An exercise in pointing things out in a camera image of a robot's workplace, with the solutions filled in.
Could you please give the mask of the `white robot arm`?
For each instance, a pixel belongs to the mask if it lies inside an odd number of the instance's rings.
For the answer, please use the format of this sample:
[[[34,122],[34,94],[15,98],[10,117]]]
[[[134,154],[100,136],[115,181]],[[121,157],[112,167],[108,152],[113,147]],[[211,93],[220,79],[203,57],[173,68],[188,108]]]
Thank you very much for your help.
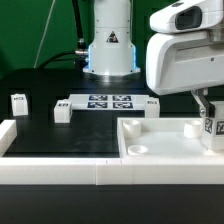
[[[104,81],[138,73],[130,0],[94,0],[95,37],[84,72]],[[224,0],[178,0],[149,19],[146,82],[158,95],[190,91],[203,117],[215,106],[206,89],[224,84]]]

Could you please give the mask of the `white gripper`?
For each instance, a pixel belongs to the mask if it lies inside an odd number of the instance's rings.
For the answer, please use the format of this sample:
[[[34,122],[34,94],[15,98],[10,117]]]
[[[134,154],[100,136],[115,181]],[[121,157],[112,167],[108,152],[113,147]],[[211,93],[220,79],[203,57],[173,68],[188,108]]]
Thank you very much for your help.
[[[224,84],[224,0],[178,0],[149,23],[148,87],[158,95],[192,90],[200,116],[214,118],[206,96],[207,87]]]

